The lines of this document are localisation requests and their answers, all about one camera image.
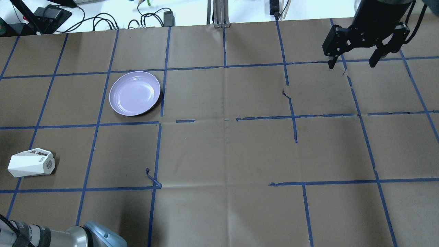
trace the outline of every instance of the blue tape line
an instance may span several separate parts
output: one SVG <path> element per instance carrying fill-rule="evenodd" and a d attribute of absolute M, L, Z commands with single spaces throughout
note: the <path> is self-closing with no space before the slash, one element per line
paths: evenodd
<path fill-rule="evenodd" d="M 406 115 L 406 114 L 423 114 L 425 111 L 420 112 L 393 112 L 393 113 L 368 113 L 368 116 L 382 116 L 382 115 Z"/>
<path fill-rule="evenodd" d="M 157 149 L 155 150 L 155 169 L 154 169 L 154 178 L 157 179 L 158 173 L 158 159 L 160 157 L 160 143 L 162 141 L 162 124 L 158 124 L 158 136 L 157 136 Z"/>
<path fill-rule="evenodd" d="M 193 123 L 195 122 L 195 119 L 189 119 L 189 120 L 176 120 L 176 123 Z"/>
<path fill-rule="evenodd" d="M 35 126 L 18 126 L 18 127 L 0 127 L 0 130 L 26 130 L 35 129 Z"/>
<path fill-rule="evenodd" d="M 96 125 L 95 124 L 74 124 L 74 125 L 38 126 L 39 129 L 61 129 L 61 128 L 81 128 L 81 127 L 96 127 Z"/>
<path fill-rule="evenodd" d="M 152 180 L 152 182 L 153 182 L 156 186 L 158 186 L 159 189 L 161 189 L 161 188 L 163 187 L 163 185 L 162 185 L 159 181 L 157 181 L 157 179 L 155 179 L 154 177 L 152 177 L 152 176 L 149 174 L 149 168 L 146 168 L 146 176 L 147 176 L 150 180 Z"/>
<path fill-rule="evenodd" d="M 297 143 L 297 128 L 296 128 L 296 118 L 294 115 L 294 109 L 293 104 L 291 103 L 290 96 L 285 94 L 285 90 L 282 90 L 282 94 L 285 95 L 285 97 L 288 98 L 289 104 L 290 104 L 290 111 L 291 111 L 291 119 L 293 120 L 293 132 L 294 132 L 294 141 Z"/>
<path fill-rule="evenodd" d="M 306 117 L 335 117 L 335 116 L 354 116 L 354 113 L 340 113 L 340 114 L 322 114 L 322 115 L 296 115 L 295 118 L 306 118 Z"/>
<path fill-rule="evenodd" d="M 163 107 L 165 105 L 166 75 L 168 74 L 168 58 L 169 58 L 169 41 L 170 40 L 171 40 L 171 27 L 169 27 L 169 29 L 168 29 L 168 40 L 166 41 L 165 71 L 163 73 L 163 89 L 162 89 L 162 103 L 160 106 L 160 116 L 163 116 Z"/>
<path fill-rule="evenodd" d="M 303 192 L 303 203 L 305 204 L 306 224 L 308 225 L 309 245 L 311 247 L 314 247 L 313 231 L 311 229 L 311 219 L 309 218 L 308 198 L 306 196 L 305 185 L 302 185 L 302 192 Z"/>
<path fill-rule="evenodd" d="M 308 64 L 308 63 L 328 63 L 328 61 L 312 61 L 312 62 L 291 62 L 290 64 L 298 65 L 298 64 Z"/>
<path fill-rule="evenodd" d="M 110 187 L 110 188 L 86 188 L 85 191 L 125 191 L 125 190 L 153 190 L 154 186 L 133 186 L 133 187 Z"/>
<path fill-rule="evenodd" d="M 59 63 L 60 63 L 60 61 L 61 61 L 62 54 L 63 54 L 63 52 L 64 52 L 65 44 L 67 43 L 67 38 L 68 38 L 68 33 L 65 35 L 64 43 L 63 43 L 63 45 L 62 45 L 61 52 L 60 52 L 60 54 L 59 54 L 57 64 L 56 64 L 56 66 L 55 66 L 55 70 L 54 70 L 54 73 L 53 73 L 53 75 L 52 75 L 52 79 L 50 80 L 49 88 L 48 88 L 48 90 L 47 90 L 47 93 L 46 93 L 46 97 L 45 97 L 45 99 L 44 99 L 43 106 L 42 106 L 42 108 L 41 108 L 40 116 L 38 117 L 38 121 L 37 121 L 37 123 L 36 123 L 35 130 L 34 130 L 34 132 L 33 132 L 32 139 L 31 139 L 30 144 L 29 144 L 29 149 L 32 149 L 33 142 L 34 142 L 34 140 L 35 140 L 35 136 L 36 136 L 36 132 L 37 132 L 37 130 L 38 130 L 38 126 L 40 125 L 41 118 L 43 117 L 44 108 L 46 107 L 47 99 L 49 98 L 50 89 L 52 88 L 52 85 L 53 85 L 53 82 L 54 82 L 54 79 L 55 79 L 55 75 L 56 75 L 56 71 L 58 70 L 58 66 L 59 66 Z M 14 192 L 14 195 L 12 196 L 11 204 L 9 205 L 9 210 L 8 210 L 8 212 L 7 212 L 7 218 L 9 218 L 9 215 L 11 214 L 12 207 L 14 206 L 15 198 L 16 198 L 16 196 L 17 196 L 18 188 L 20 187 L 20 183 L 21 183 L 21 181 L 22 181 L 22 178 L 19 178 L 18 181 L 17 181 L 17 185 L 16 185 L 16 187 L 15 187 L 15 192 Z"/>
<path fill-rule="evenodd" d="M 113 45 L 113 51 L 111 54 L 110 64 L 108 65 L 107 78 L 105 80 L 104 91 L 102 93 L 101 106 L 99 108 L 99 114 L 97 116 L 96 129 L 94 131 L 93 142 L 91 145 L 90 156 L 88 159 L 87 170 L 85 173 L 84 184 L 83 184 L 83 189 L 82 189 L 82 193 L 81 193 L 81 200 L 79 202 L 78 214 L 76 216 L 76 225 L 79 225 L 79 220 L 81 219 L 81 212 L 82 212 L 82 207 L 83 207 L 83 203 L 84 203 L 84 196 L 85 196 L 85 192 L 86 192 L 86 188 L 87 188 L 88 177 L 90 174 L 91 161 L 93 159 L 94 147 L 96 145 L 97 133 L 99 131 L 99 124 L 101 122 L 102 110 L 104 108 L 105 96 L 107 94 L 108 80 L 110 78 L 110 72 L 111 72 L 111 67 L 113 64 L 114 53 L 116 52 L 116 44 L 117 44 L 118 37 L 119 37 L 119 29 L 116 31 L 116 37 L 115 37 L 115 41 L 114 41 L 114 45 Z"/>
<path fill-rule="evenodd" d="M 130 69 L 130 70 L 115 70 L 115 71 L 111 71 L 111 74 L 116 74 L 116 73 L 130 73 L 130 72 L 135 72 L 135 71 L 143 71 L 143 72 L 154 72 L 154 71 L 164 71 L 165 69 Z"/>
<path fill-rule="evenodd" d="M 430 114 L 428 113 L 427 106 L 425 105 L 425 102 L 424 102 L 424 100 L 422 99 L 421 93 L 419 92 L 419 89 L 418 89 L 418 87 L 417 87 L 417 85 L 416 85 L 416 82 L 415 82 L 415 80 L 414 80 L 414 78 L 413 78 L 413 75 L 412 75 L 412 73 L 411 73 L 411 71 L 410 71 L 409 65 L 407 64 L 407 60 L 406 60 L 406 58 L 404 57 L 404 53 L 403 53 L 402 50 L 400 50 L 399 53 L 401 54 L 401 57 L 403 58 L 404 65 L 406 66 L 407 72 L 408 72 L 408 74 L 409 74 L 409 76 L 410 76 L 410 80 L 411 80 L 411 82 L 412 82 L 412 84 L 413 84 L 413 87 L 414 87 L 414 89 L 415 89 L 415 91 L 416 91 L 417 96 L 419 97 L 419 101 L 421 102 L 422 107 L 424 108 L 424 112 L 425 112 L 425 114 L 427 115 L 428 121 L 430 122 L 430 125 L 431 125 L 431 127 L 432 127 L 433 133 L 435 134 L 435 137 L 436 137 L 436 141 L 439 143 L 439 135 L 438 135 L 438 131 L 436 130 L 436 127 L 435 127 L 435 125 L 434 125 L 434 123 L 433 123 L 432 117 L 431 117 Z"/>
<path fill-rule="evenodd" d="M 414 57 L 414 58 L 406 58 L 406 57 L 403 57 L 402 59 L 406 59 L 406 60 L 439 59 L 439 56 L 432 56 L 432 57 Z"/>
<path fill-rule="evenodd" d="M 6 63 L 4 64 L 3 70 L 2 70 L 2 72 L 1 72 L 1 74 L 0 74 L 0 80 L 3 79 L 4 73 L 6 72 L 7 65 L 9 64 L 9 61 L 11 60 L 12 54 L 13 54 L 14 51 L 15 51 L 15 47 L 17 46 L 17 43 L 18 43 L 18 39 L 19 39 L 19 38 L 20 38 L 20 36 L 17 36 L 17 38 L 15 39 L 15 43 L 14 43 L 14 45 L 12 46 L 12 50 L 11 50 L 11 52 L 9 53 L 9 57 L 7 58 Z"/>
<path fill-rule="evenodd" d="M 204 66 L 204 67 L 169 68 L 168 71 L 175 71 L 175 70 L 194 70 L 194 69 L 216 69 L 216 68 L 222 68 L 222 66 Z"/>
<path fill-rule="evenodd" d="M 261 64 L 240 64 L 240 65 L 227 65 L 226 68 L 242 68 L 242 67 L 261 67 L 261 66 L 279 66 L 283 63 L 261 63 Z"/>
<path fill-rule="evenodd" d="M 250 117 L 244 117 L 244 118 L 237 117 L 236 121 L 241 121 L 241 120 L 265 120 L 265 119 L 288 119 L 288 118 L 292 118 L 292 116 L 250 116 Z"/>
<path fill-rule="evenodd" d="M 32 75 L 32 76 L 5 76 L 3 79 L 16 79 L 16 78 L 35 78 L 35 77 L 52 77 L 53 75 Z"/>
<path fill-rule="evenodd" d="M 226 67 L 226 28 L 223 27 L 224 68 Z"/>
<path fill-rule="evenodd" d="M 156 189 L 153 189 L 153 190 L 152 190 L 151 208 L 150 208 L 150 210 L 149 210 L 148 245 L 147 245 L 147 247 L 151 247 L 151 240 L 152 240 L 152 219 L 153 219 L 153 217 L 154 217 L 155 191 L 156 191 Z"/>
<path fill-rule="evenodd" d="M 342 61 L 343 61 L 343 66 L 345 67 L 345 70 L 346 70 L 347 69 L 347 65 L 346 65 L 345 57 L 343 55 L 341 55 L 341 57 L 342 57 Z M 371 160 L 371 163 L 372 163 L 372 167 L 373 167 L 373 170 L 374 170 L 375 179 L 376 179 L 376 183 L 377 183 L 377 186 L 378 186 L 378 191 L 379 191 L 380 197 L 381 197 L 381 203 L 383 205 L 384 214 L 385 214 L 385 217 L 386 217 L 386 220 L 387 220 L 387 225 L 388 225 L 389 231 L 390 231 L 390 236 L 392 238 L 393 246 L 397 247 L 398 244 L 396 242 L 395 234 L 393 232 L 392 223 L 390 221 L 390 216 L 389 216 L 389 213 L 387 211 L 387 205 L 386 205 L 386 202 L 385 202 L 385 199 L 384 199 L 384 194 L 383 194 L 383 191 L 382 191 L 382 188 L 381 188 L 381 184 L 379 182 L 380 178 L 378 176 L 378 172 L 375 170 L 375 159 L 374 159 L 374 156 L 372 154 L 372 149 L 371 149 L 371 145 L 370 145 L 370 142 L 369 142 L 369 138 L 367 136 L 366 127 L 364 125 L 364 121 L 363 121 L 363 118 L 361 116 L 360 107 L 358 105 L 358 101 L 357 101 L 357 98 L 356 98 L 356 95 L 355 95 L 355 91 L 353 89 L 351 78 L 348 75 L 346 75 L 346 76 L 348 78 L 348 82 L 349 82 L 349 85 L 351 87 L 351 92 L 352 92 L 352 97 L 353 97 L 354 102 L 355 102 L 355 107 L 357 108 L 358 117 L 360 119 L 360 124 L 361 124 L 361 129 L 363 130 L 363 135 L 364 135 L 364 140 L 366 141 L 367 151 L 369 152 L 369 157 L 370 157 L 370 160 Z"/>
<path fill-rule="evenodd" d="M 69 74 L 57 74 L 56 76 L 86 76 L 86 75 L 100 75 L 107 74 L 108 72 L 85 72 L 85 73 L 69 73 Z"/>
<path fill-rule="evenodd" d="M 99 126 L 119 126 L 119 125 L 143 125 L 143 124 L 158 124 L 158 121 L 146 122 L 123 122 L 123 123 L 100 123 Z"/>

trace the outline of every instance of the wire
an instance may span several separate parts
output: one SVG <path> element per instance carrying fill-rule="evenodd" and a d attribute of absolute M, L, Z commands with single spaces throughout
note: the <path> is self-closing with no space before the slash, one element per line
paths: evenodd
<path fill-rule="evenodd" d="M 282 10 L 282 12 L 279 13 L 279 16 L 276 18 L 276 20 L 278 20 L 278 19 L 282 16 L 282 14 L 284 13 L 284 11 L 285 11 L 285 9 L 287 8 L 287 6 L 288 6 L 289 3 L 290 3 L 290 0 L 287 0 L 287 4 L 285 5 L 285 7 L 284 7 L 284 9 Z"/>
<path fill-rule="evenodd" d="M 412 5 L 410 6 L 409 13 L 407 14 L 407 17 L 406 17 L 406 21 L 405 21 L 406 23 L 409 23 L 410 15 L 411 15 L 411 12 L 413 11 L 415 4 L 416 4 L 416 0 L 413 0 Z"/>
<path fill-rule="evenodd" d="M 17 16 L 18 21 L 19 21 L 21 24 L 23 24 L 22 21 L 21 21 L 21 19 L 18 17 L 17 10 L 15 9 L 15 6 L 14 6 L 13 4 L 12 4 L 12 7 L 14 8 L 14 12 L 15 12 L 15 15 Z"/>
<path fill-rule="evenodd" d="M 93 31 L 95 31 L 95 28 L 96 28 L 97 24 L 100 23 L 101 21 L 105 21 L 105 22 L 108 24 L 108 26 L 110 26 L 110 30 L 113 30 L 113 28 L 112 28 L 112 22 L 111 22 L 110 20 L 108 20 L 108 19 L 101 18 L 99 21 L 96 22 L 96 24 L 93 25 Z"/>
<path fill-rule="evenodd" d="M 114 19 L 114 17 L 112 15 L 110 15 L 109 13 L 99 13 L 97 15 L 95 15 L 95 17 L 98 17 L 99 15 L 109 15 L 111 18 L 113 18 L 114 24 L 116 24 L 117 29 L 119 29 L 119 26 L 117 25 L 116 19 Z"/>
<path fill-rule="evenodd" d="M 85 21 L 88 21 L 88 20 L 91 20 L 91 19 L 94 19 L 94 18 L 99 18 L 99 19 L 104 19 L 104 18 L 102 18 L 102 17 L 90 17 L 90 18 L 87 18 L 87 19 L 84 19 L 84 20 L 82 20 L 82 21 L 80 21 L 80 22 L 78 22 L 78 23 L 76 23 L 75 25 L 73 25 L 73 26 L 71 26 L 71 27 L 69 27 L 67 30 L 65 30 L 65 31 L 62 31 L 62 32 L 60 32 L 60 31 L 57 31 L 57 32 L 59 32 L 59 33 L 67 33 L 67 32 L 71 32 L 71 31 L 73 31 L 73 30 L 75 30 L 75 29 L 77 29 L 83 22 L 85 22 Z"/>
<path fill-rule="evenodd" d="M 408 43 L 413 39 L 413 37 L 414 37 L 414 35 L 416 34 L 417 30 L 418 30 L 419 27 L 421 26 L 421 22 L 422 22 L 422 19 L 424 18 L 424 14 L 425 14 L 425 11 L 426 11 L 426 10 L 427 10 L 427 5 L 424 4 L 424 6 L 422 7 L 422 10 L 421 10 L 421 14 L 419 15 L 419 19 L 417 20 L 416 26 L 415 26 L 415 28 L 414 28 L 414 30 L 413 30 L 413 33 L 412 33 L 412 35 L 410 35 L 410 37 L 404 42 L 404 44 L 408 44 Z"/>
<path fill-rule="evenodd" d="M 74 30 L 76 30 L 77 28 L 79 28 L 79 26 L 81 26 L 81 24 L 85 21 L 85 11 L 81 8 L 81 7 L 79 7 L 79 6 L 76 6 L 78 9 L 80 9 L 80 10 L 82 10 L 82 12 L 83 12 L 83 19 L 82 19 L 82 21 L 80 21 L 80 22 L 78 22 L 78 23 L 76 23 L 75 25 L 73 25 L 73 26 L 71 26 L 71 27 L 69 27 L 67 30 L 65 30 L 65 31 L 56 31 L 56 32 L 58 32 L 58 33 L 67 33 L 67 32 L 71 32 L 71 31 L 74 31 Z"/>
<path fill-rule="evenodd" d="M 128 29 L 130 29 L 130 24 L 131 24 L 132 22 L 136 22 L 136 23 L 137 23 L 137 26 L 140 26 L 139 22 L 138 22 L 137 20 L 133 19 L 133 20 L 129 21 L 129 23 L 128 23 Z"/>
<path fill-rule="evenodd" d="M 21 234 L 20 230 L 18 230 L 6 217 L 0 214 L 0 220 L 3 221 L 16 235 L 17 237 Z M 28 247 L 35 247 L 30 241 Z"/>

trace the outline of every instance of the black cable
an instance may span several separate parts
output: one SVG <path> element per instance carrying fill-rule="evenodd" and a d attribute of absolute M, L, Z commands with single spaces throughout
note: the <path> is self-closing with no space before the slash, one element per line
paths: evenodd
<path fill-rule="evenodd" d="M 413 0 L 412 5 L 410 6 L 409 13 L 407 14 L 407 17 L 406 17 L 406 23 L 409 23 L 410 15 L 411 15 L 411 12 L 413 11 L 415 4 L 416 4 L 416 0 Z"/>
<path fill-rule="evenodd" d="M 82 20 L 82 21 L 76 23 L 75 25 L 69 27 L 69 28 L 68 28 L 67 30 L 65 30 L 65 31 L 62 31 L 62 32 L 57 31 L 57 32 L 59 32 L 59 33 L 67 33 L 67 32 L 71 32 L 71 31 L 77 29 L 77 28 L 78 28 L 83 22 L 88 21 L 88 20 L 91 20 L 91 19 L 93 19 L 93 18 L 96 18 L 96 17 L 90 17 L 90 18 L 84 19 L 84 20 Z"/>
<path fill-rule="evenodd" d="M 110 30 L 113 30 L 113 28 L 112 28 L 112 26 L 111 26 L 111 24 L 110 24 L 111 21 L 108 20 L 108 19 L 104 19 L 104 18 L 102 18 L 102 19 L 100 19 L 99 21 L 97 21 L 96 24 L 93 25 L 93 31 L 95 31 L 95 28 L 96 28 L 97 24 L 100 23 L 101 21 L 105 21 L 105 22 L 108 24 L 108 26 L 110 26 Z"/>
<path fill-rule="evenodd" d="M 18 230 L 6 217 L 0 214 L 0 220 L 3 221 L 16 235 L 20 235 L 20 230 Z M 28 247 L 35 247 L 30 241 Z"/>
<path fill-rule="evenodd" d="M 80 9 L 80 10 L 82 10 L 82 12 L 83 12 L 83 19 L 82 19 L 82 21 L 80 21 L 80 22 L 78 22 L 78 23 L 76 23 L 75 25 L 73 25 L 73 26 L 71 26 L 71 27 L 69 27 L 67 30 L 65 30 L 65 31 L 56 31 L 56 32 L 58 32 L 58 33 L 67 33 L 67 32 L 71 32 L 71 31 L 74 31 L 74 30 L 76 30 L 77 28 L 79 28 L 79 26 L 81 26 L 81 24 L 85 21 L 85 11 L 81 8 L 81 7 L 79 7 L 79 6 L 76 6 L 78 9 Z"/>
<path fill-rule="evenodd" d="M 15 9 L 15 6 L 14 6 L 13 4 L 12 4 L 12 7 L 14 8 L 14 12 L 15 12 L 15 15 L 17 16 L 18 21 L 19 21 L 21 24 L 23 24 L 22 21 L 21 21 L 21 19 L 18 17 L 17 10 Z"/>
<path fill-rule="evenodd" d="M 277 17 L 276 20 L 278 20 L 285 12 L 285 9 L 287 9 L 288 4 L 290 3 L 290 0 L 287 0 L 287 4 L 285 5 L 284 9 L 282 10 L 281 13 L 279 13 L 279 16 Z"/>
<path fill-rule="evenodd" d="M 95 17 L 98 17 L 99 15 L 109 15 L 111 18 L 113 18 L 114 24 L 116 25 L 117 29 L 119 29 L 119 26 L 117 25 L 116 19 L 114 19 L 114 17 L 112 15 L 110 15 L 109 13 L 102 12 L 102 13 L 95 15 Z"/>
<path fill-rule="evenodd" d="M 414 28 L 414 30 L 413 30 L 413 33 L 412 33 L 412 35 L 410 35 L 410 37 L 404 42 L 404 44 L 408 44 L 408 43 L 413 39 L 413 37 L 414 37 L 414 35 L 416 34 L 417 30 L 418 30 L 419 27 L 421 26 L 421 22 L 422 22 L 422 19 L 424 18 L 424 14 L 425 14 L 425 11 L 426 11 L 426 10 L 427 10 L 427 5 L 424 4 L 424 6 L 422 7 L 422 10 L 421 10 L 421 14 L 419 15 L 419 19 L 417 20 L 416 26 L 415 26 L 415 28 Z"/>
<path fill-rule="evenodd" d="M 139 22 L 138 22 L 137 20 L 133 19 L 133 20 L 129 21 L 129 23 L 128 23 L 128 29 L 130 29 L 130 25 L 131 25 L 132 22 L 136 22 L 136 23 L 137 23 L 137 26 L 140 26 Z"/>
<path fill-rule="evenodd" d="M 158 16 L 158 15 L 156 15 L 155 13 L 146 13 L 146 14 L 143 14 L 143 25 L 146 25 L 146 18 L 147 17 L 150 17 L 150 16 L 154 16 L 156 19 L 157 19 L 157 21 L 160 23 L 160 26 L 162 26 L 163 27 L 163 21 L 162 21 L 162 19 L 160 18 L 160 16 Z"/>

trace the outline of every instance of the purple plate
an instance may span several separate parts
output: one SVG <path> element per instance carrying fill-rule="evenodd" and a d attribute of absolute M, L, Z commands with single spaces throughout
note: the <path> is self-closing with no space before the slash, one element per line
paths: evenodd
<path fill-rule="evenodd" d="M 147 112 L 160 96 L 157 78 L 148 72 L 134 71 L 123 75 L 110 90 L 110 105 L 117 113 L 135 116 Z"/>

